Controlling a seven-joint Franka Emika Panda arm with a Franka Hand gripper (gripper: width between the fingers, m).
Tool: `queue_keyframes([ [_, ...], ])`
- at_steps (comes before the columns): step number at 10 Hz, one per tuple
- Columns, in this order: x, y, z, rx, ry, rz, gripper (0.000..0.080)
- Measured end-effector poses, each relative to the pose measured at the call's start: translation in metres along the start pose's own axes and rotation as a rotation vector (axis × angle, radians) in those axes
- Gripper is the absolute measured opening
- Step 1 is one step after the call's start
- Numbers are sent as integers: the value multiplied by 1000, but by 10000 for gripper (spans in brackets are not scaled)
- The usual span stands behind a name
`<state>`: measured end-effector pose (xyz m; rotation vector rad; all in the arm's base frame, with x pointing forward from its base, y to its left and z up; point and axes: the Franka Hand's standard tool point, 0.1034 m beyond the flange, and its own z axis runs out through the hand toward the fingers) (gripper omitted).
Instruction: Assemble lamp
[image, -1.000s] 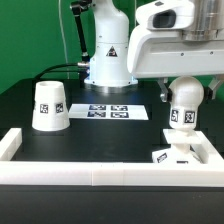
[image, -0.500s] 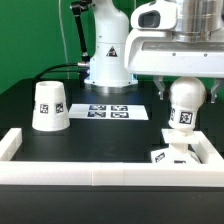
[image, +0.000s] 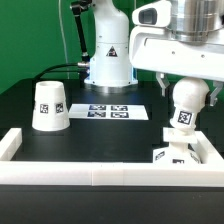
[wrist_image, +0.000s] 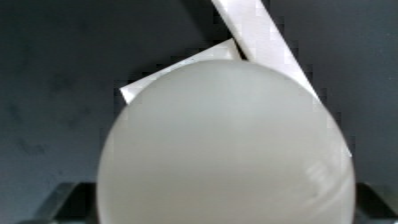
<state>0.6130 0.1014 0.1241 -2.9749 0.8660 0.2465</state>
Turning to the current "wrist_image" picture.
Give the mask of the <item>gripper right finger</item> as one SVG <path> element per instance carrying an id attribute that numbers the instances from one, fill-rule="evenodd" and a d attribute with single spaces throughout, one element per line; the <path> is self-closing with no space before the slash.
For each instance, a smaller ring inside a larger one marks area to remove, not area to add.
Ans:
<path id="1" fill-rule="evenodd" d="M 367 183 L 355 185 L 353 224 L 398 224 L 398 212 Z"/>

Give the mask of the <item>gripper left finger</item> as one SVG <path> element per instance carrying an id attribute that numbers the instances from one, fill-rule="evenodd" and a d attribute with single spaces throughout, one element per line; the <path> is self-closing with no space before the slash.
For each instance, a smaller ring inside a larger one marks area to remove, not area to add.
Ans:
<path id="1" fill-rule="evenodd" d="M 96 183 L 60 183 L 33 217 L 17 224 L 97 224 Z"/>

